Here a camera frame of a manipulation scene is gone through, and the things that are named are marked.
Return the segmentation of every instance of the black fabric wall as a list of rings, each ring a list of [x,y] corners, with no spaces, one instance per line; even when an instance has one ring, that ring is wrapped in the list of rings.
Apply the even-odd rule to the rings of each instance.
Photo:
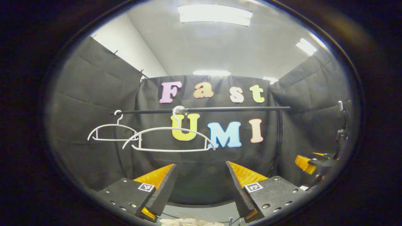
[[[302,185],[306,174],[294,163],[298,154],[311,152],[333,153],[335,135],[343,124],[337,103],[345,101],[345,108],[352,115],[348,82],[341,66],[333,56],[318,50],[314,55],[270,85],[259,78],[240,76],[169,76],[150,78],[140,83],[137,69],[123,61],[95,40],[88,38],[62,68],[53,99],[49,105],[48,121],[50,138],[57,154],[74,178],[84,186],[101,190],[123,177],[116,156],[114,142],[88,142],[88,134],[97,126],[115,123],[109,115],[122,111],[172,109],[177,105],[191,107],[251,107],[290,106],[283,112],[282,149],[277,157],[277,112],[211,112],[199,113],[198,131],[210,137],[208,123],[219,122],[224,130],[232,121],[239,121],[241,147],[218,147],[217,150],[188,153],[144,152],[130,146],[121,150],[124,171],[129,178],[136,178],[152,170],[177,163],[179,177],[170,197],[171,202],[183,204],[212,204],[232,199],[225,172],[225,161],[232,161],[260,174],[272,172]],[[173,102],[159,103],[163,82],[181,81]],[[193,96],[195,85],[209,82],[214,95],[197,99]],[[253,100],[249,90],[254,85],[264,90],[265,102]],[[240,87],[244,102],[233,103],[229,88]],[[154,127],[170,127],[169,114],[125,115],[120,124],[136,131]],[[264,140],[251,143],[250,119],[262,119],[261,134]],[[183,120],[189,128],[189,120]],[[117,128],[119,139],[132,133]],[[113,128],[101,128],[100,138],[112,138]],[[191,141],[176,140],[172,132],[153,131],[143,135],[144,148],[200,149],[204,139],[196,136]]]
[[[88,142],[87,137],[100,125],[116,123],[110,112],[134,109],[140,77],[137,69],[90,37],[60,71],[48,109],[49,138],[75,179],[90,189],[101,190],[123,177],[114,142]],[[131,120],[131,115],[125,116],[120,124],[130,125]],[[128,129],[117,128],[118,138],[131,135]],[[113,128],[101,128],[99,138],[112,139]],[[132,177],[131,152],[120,155]]]
[[[319,49],[271,86],[271,92],[279,106],[291,107],[283,112],[278,174],[301,186],[308,175],[294,160],[298,154],[335,153],[336,133],[344,122],[338,101],[353,115],[349,83],[335,58]]]
[[[163,82],[181,81],[183,86],[178,89],[173,102],[159,103],[162,95]],[[193,96],[195,85],[200,82],[209,82],[214,95],[209,98],[197,99]],[[265,97],[263,103],[253,100],[250,87],[258,84],[264,89],[261,93]],[[230,100],[229,88],[240,87],[243,90],[244,102],[234,103]],[[192,107],[250,107],[274,106],[273,97],[268,90],[269,82],[259,78],[238,76],[170,76],[146,79],[141,82],[136,96],[136,110],[145,109],[172,109],[177,105],[186,108]],[[232,121],[239,121],[240,142],[237,148],[218,147],[202,152],[167,153],[143,152],[133,150],[133,168],[136,176],[140,176],[152,169],[157,169],[171,163],[178,163],[179,177],[170,197],[170,201],[186,204],[212,204],[232,198],[228,193],[228,175],[225,175],[225,161],[232,161],[267,175],[274,165],[275,145],[277,139],[277,113],[263,111],[249,112],[210,112],[199,113],[198,132],[210,137],[208,123],[219,122],[224,130]],[[153,127],[171,127],[170,114],[134,115],[132,127],[140,131]],[[252,137],[250,119],[262,119],[261,143],[251,143]],[[189,128],[189,119],[182,122],[183,128]],[[176,140],[172,132],[152,131],[143,135],[142,147],[155,149],[200,149],[204,147],[204,138],[196,136],[190,141]]]

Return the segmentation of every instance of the light blue letter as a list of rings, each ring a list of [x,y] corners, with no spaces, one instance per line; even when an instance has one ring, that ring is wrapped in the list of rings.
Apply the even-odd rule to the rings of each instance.
[[[219,140],[219,143],[222,145],[222,147],[225,147],[228,140],[229,148],[236,148],[242,145],[239,140],[240,122],[233,121],[229,123],[225,132],[221,125],[217,122],[211,122],[207,125],[207,127],[211,130],[211,141],[215,148],[219,147],[219,144],[216,142],[216,138]]]

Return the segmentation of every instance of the fluorescent light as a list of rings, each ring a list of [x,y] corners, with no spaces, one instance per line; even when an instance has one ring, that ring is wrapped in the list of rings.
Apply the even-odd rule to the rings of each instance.
[[[327,46],[313,33],[310,33],[310,36],[324,49],[328,50]]]
[[[230,72],[227,71],[217,71],[217,70],[199,70],[193,71],[195,75],[211,75],[211,76],[228,76]]]
[[[193,4],[179,6],[180,21],[186,22],[224,22],[249,26],[252,12],[243,9],[212,5],[212,4]]]
[[[263,79],[268,80],[271,85],[278,81],[276,78],[271,78],[271,77],[263,77]]]
[[[305,51],[309,56],[312,56],[317,49],[310,44],[307,40],[305,39],[300,39],[300,42],[296,44],[297,47],[299,47],[301,50]]]

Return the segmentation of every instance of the pink letter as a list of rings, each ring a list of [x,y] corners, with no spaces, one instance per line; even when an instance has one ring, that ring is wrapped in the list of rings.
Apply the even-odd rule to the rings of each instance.
[[[159,100],[159,103],[166,104],[166,103],[172,103],[173,102],[173,99],[170,97],[170,95],[175,97],[176,94],[177,94],[177,87],[181,88],[182,84],[181,84],[180,81],[177,81],[177,82],[164,82],[164,83],[162,83],[162,86],[163,86],[162,98]]]

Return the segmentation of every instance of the black metal rod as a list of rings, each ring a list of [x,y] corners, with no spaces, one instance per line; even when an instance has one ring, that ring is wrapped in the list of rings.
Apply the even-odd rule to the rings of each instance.
[[[184,112],[227,112],[227,111],[288,111],[290,107],[198,107],[198,108],[185,108]],[[136,110],[136,111],[122,111],[121,114],[160,114],[172,113],[173,109],[155,109],[155,110]]]

